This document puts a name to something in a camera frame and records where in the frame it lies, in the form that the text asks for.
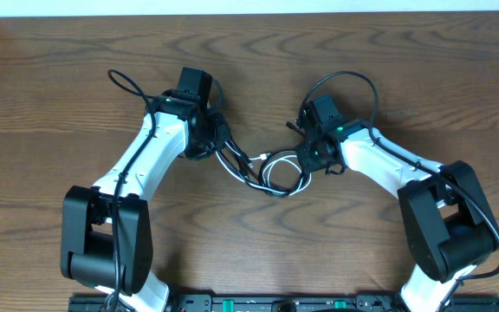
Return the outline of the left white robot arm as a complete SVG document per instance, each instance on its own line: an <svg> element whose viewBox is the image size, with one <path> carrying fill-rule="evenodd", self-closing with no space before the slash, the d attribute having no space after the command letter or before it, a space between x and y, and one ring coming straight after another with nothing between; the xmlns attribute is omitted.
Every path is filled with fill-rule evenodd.
<svg viewBox="0 0 499 312"><path fill-rule="evenodd" d="M62 204L61 272L100 297L69 300L71 311L164 311L169 287L152 272L149 205L172 162L220 151L230 135L209 104L217 81L184 67L178 85L156 96L132 82L146 104L143 124L118 162L90 187L72 186Z"/></svg>

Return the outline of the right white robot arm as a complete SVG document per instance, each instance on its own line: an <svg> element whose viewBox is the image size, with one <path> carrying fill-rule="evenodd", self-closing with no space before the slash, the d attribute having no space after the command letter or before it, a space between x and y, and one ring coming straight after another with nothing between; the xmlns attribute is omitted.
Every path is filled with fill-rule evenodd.
<svg viewBox="0 0 499 312"><path fill-rule="evenodd" d="M475 171L443 165L386 139L366 120L349 121L325 94L302 104L296 154L305 173L339 165L360 172L398 201L416 263L400 290L405 309L441 311L458 285L499 251L499 227Z"/></svg>

